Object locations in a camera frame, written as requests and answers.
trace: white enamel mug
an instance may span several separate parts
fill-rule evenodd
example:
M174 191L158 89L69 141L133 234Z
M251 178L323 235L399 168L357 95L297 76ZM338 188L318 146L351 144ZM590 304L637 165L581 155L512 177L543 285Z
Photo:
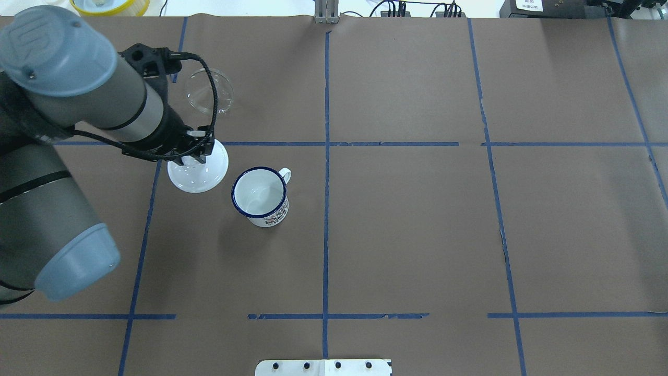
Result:
M292 172L269 167L253 167L239 175L232 186L232 203L236 210L259 227L279 224L288 214L290 204L287 183Z

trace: yellow container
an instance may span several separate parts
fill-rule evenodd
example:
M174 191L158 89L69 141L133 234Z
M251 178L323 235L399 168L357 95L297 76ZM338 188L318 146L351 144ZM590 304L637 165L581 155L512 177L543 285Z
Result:
M107 0L106 4L97 6L92 0L69 0L80 15L125 15L141 16L148 8L150 0Z

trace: clear glass bowl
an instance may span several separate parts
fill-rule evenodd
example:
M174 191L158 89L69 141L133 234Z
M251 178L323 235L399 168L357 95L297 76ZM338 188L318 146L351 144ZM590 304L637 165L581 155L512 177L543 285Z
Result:
M210 69L218 90L218 113L230 110L234 102L234 90L230 80L217 69ZM211 115L213 111L213 92L204 68L195 71L186 82L186 97L197 111Z

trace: metal bracket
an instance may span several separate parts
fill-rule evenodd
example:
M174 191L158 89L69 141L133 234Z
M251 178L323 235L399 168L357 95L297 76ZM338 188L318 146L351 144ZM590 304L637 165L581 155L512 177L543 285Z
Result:
M387 359L321 359L300 361L261 361L255 376L391 376L392 361Z
M393 17L391 14L389 14L389 11L380 11L380 16L381 17L390 17L390 18ZM406 15L404 15L402 17L410 17L410 16L411 16L411 12L406 11Z
M181 71L181 61L170 60L168 48L153 48L137 43L120 55L167 103L167 75Z
M446 12L436 12L436 18L456 18L456 17L461 17L461 18L466 18L466 13L462 12L461 15L459 15L459 12L457 12L457 15L453 15L452 17L446 17Z
M315 0L315 23L339 23L339 0Z

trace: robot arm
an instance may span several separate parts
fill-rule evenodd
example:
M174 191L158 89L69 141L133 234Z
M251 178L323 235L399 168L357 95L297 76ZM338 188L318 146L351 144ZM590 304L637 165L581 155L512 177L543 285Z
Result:
M167 74L188 58L198 59L144 45L119 56L81 17L47 5L0 31L0 308L33 289L67 298L120 261L53 144L82 134L132 157L205 162L216 111L192 130L167 104ZM118 141L74 130L81 120Z

